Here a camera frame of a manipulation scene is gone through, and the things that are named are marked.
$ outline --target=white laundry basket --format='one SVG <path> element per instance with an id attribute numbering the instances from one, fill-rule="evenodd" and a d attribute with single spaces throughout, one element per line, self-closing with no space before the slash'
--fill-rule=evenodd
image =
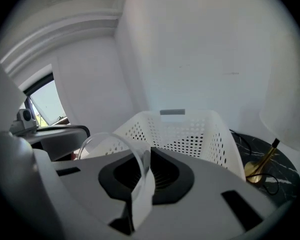
<path id="1" fill-rule="evenodd" d="M 151 147 L 213 162 L 246 180 L 237 145 L 219 114 L 213 110 L 143 111 L 113 133 L 147 142 Z M 103 141 L 97 148 L 98 154 L 89 157 L 127 149 L 118 140 Z"/>

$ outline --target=gold lamp base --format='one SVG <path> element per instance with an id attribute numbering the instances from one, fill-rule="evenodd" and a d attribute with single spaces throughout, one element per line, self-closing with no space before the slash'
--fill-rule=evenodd
<path id="1" fill-rule="evenodd" d="M 262 168 L 258 168 L 258 164 L 256 162 L 247 162 L 244 166 L 244 174 L 247 181 L 258 183 L 262 179 L 262 175 L 258 175 L 262 173 Z"/>
<path id="2" fill-rule="evenodd" d="M 269 151 L 258 162 L 248 162 L 244 166 L 244 174 L 247 181 L 258 183 L 262 179 L 263 168 L 277 150 L 279 140 L 275 139 Z"/>

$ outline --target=white lampshade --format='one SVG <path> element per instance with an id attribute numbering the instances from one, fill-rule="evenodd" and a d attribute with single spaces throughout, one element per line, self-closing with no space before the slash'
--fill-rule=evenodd
<path id="1" fill-rule="evenodd" d="M 260 119 L 278 140 L 300 151 L 300 37 L 278 33 Z"/>

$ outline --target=window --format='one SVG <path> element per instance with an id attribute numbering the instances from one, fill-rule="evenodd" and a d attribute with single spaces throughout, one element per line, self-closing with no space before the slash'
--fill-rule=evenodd
<path id="1" fill-rule="evenodd" d="M 50 126 L 66 117 L 54 80 L 31 94 L 30 101 L 40 126 Z"/>
<path id="2" fill-rule="evenodd" d="M 25 107 L 31 110 L 32 117 L 40 127 L 69 123 L 52 74 L 36 82 L 24 93 L 27 95 Z"/>

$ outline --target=window frame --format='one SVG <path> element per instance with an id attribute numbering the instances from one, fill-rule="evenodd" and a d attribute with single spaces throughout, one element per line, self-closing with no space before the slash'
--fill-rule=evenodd
<path id="1" fill-rule="evenodd" d="M 31 104 L 31 99 L 30 99 L 30 95 L 32 95 L 33 93 L 35 93 L 37 90 L 39 90 L 40 88 L 44 87 L 45 85 L 49 84 L 50 82 L 52 82 L 54 79 L 54 74 L 50 73 L 46 76 L 44 76 L 43 78 L 41 78 L 40 80 L 36 81 L 34 84 L 32 84 L 30 87 L 28 87 L 23 93 L 26 95 L 26 99 L 24 102 L 24 106 L 26 109 L 30 109 L 32 118 L 35 119 L 37 121 L 34 109 L 32 107 Z M 54 125 L 67 125 L 69 124 L 69 120 L 67 115 L 62 118 L 61 120 L 55 122 L 52 124 L 52 126 Z"/>

